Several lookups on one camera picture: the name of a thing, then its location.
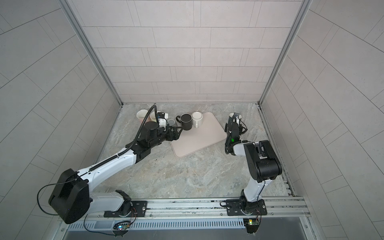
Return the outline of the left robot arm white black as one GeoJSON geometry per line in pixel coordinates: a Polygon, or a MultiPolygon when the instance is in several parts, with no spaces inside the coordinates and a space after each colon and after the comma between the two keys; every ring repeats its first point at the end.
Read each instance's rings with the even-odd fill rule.
{"type": "Polygon", "coordinates": [[[64,171],[55,184],[49,205],[66,224],[96,212],[107,212],[114,217],[128,216],[133,212],[128,194],[122,190],[95,193],[94,189],[119,171],[143,160],[162,142],[178,140],[182,131],[181,127],[160,127],[155,122],[142,124],[135,139],[115,155],[78,171],[64,171]]]}

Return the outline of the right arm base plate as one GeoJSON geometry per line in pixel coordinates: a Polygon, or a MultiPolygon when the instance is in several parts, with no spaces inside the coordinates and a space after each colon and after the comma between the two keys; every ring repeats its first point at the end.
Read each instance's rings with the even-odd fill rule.
{"type": "Polygon", "coordinates": [[[268,214],[265,201],[247,202],[246,199],[225,200],[224,208],[228,216],[266,216],[268,214]]]}

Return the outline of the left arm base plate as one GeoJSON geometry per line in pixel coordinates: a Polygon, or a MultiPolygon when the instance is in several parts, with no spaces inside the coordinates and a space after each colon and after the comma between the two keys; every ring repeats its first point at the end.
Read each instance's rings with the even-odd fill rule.
{"type": "Polygon", "coordinates": [[[131,201],[129,204],[124,204],[115,212],[105,211],[104,218],[141,218],[145,216],[147,206],[147,201],[131,201]]]}

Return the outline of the light green mug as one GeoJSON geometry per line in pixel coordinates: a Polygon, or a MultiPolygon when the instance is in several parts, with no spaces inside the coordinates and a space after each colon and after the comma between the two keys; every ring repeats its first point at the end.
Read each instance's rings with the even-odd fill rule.
{"type": "Polygon", "coordinates": [[[150,119],[151,119],[152,122],[156,122],[157,121],[156,120],[157,114],[158,114],[158,111],[151,112],[150,119]]]}

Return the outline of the white mug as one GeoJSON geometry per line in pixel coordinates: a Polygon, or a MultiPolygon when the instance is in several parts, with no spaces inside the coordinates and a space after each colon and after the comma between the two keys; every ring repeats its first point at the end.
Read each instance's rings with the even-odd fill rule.
{"type": "Polygon", "coordinates": [[[193,126],[195,128],[201,127],[204,120],[204,115],[201,112],[192,113],[193,126]]]}

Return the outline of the pink mug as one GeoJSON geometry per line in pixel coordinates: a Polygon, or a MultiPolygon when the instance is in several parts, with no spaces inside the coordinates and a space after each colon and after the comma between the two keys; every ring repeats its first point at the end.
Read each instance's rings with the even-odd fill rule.
{"type": "Polygon", "coordinates": [[[146,117],[148,110],[139,110],[136,114],[137,119],[142,123],[146,117]]]}

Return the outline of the dark green mug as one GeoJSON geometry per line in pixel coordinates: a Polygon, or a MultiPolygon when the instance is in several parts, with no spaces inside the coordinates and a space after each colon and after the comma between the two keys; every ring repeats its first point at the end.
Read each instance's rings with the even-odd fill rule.
{"type": "Polygon", "coordinates": [[[242,116],[241,116],[240,113],[230,113],[229,114],[229,122],[231,124],[232,123],[237,123],[238,125],[240,125],[241,120],[242,120],[242,116]]]}

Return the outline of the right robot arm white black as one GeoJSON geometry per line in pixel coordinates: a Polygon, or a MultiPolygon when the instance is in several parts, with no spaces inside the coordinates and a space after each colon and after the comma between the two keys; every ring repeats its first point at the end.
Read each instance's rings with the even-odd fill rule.
{"type": "Polygon", "coordinates": [[[277,176],[282,174],[283,168],[270,141],[250,142],[241,140],[240,136],[248,128],[239,113],[230,113],[225,132],[225,153],[233,156],[245,156],[251,178],[240,196],[240,209],[245,215],[261,214],[261,193],[277,176]]]}

